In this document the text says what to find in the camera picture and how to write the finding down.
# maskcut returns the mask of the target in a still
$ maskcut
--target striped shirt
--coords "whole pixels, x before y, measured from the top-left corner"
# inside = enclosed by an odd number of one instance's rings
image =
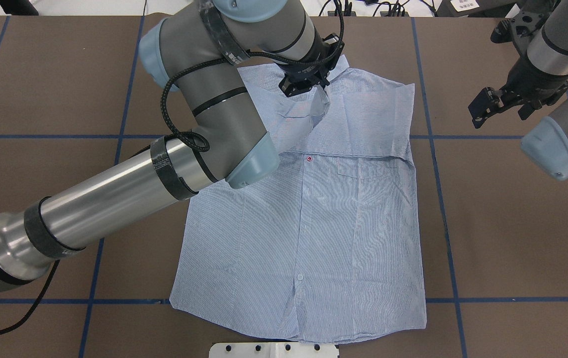
[[[341,58],[318,118],[316,90],[288,99],[277,66],[240,70],[270,133],[297,137],[266,179],[241,190],[221,181],[191,199],[172,306],[245,335],[301,342],[425,328],[414,85]],[[295,123],[309,121],[316,127],[300,138]]]

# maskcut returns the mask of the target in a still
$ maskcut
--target blue and white striped shirt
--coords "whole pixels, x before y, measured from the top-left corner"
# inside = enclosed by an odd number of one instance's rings
[[[318,121],[309,114],[314,91],[284,97],[277,66],[241,74],[272,134]],[[174,308],[245,335],[302,342],[425,328],[414,85],[348,68],[344,58],[331,77],[328,113],[280,154],[275,173],[241,190],[221,181],[191,199]]]

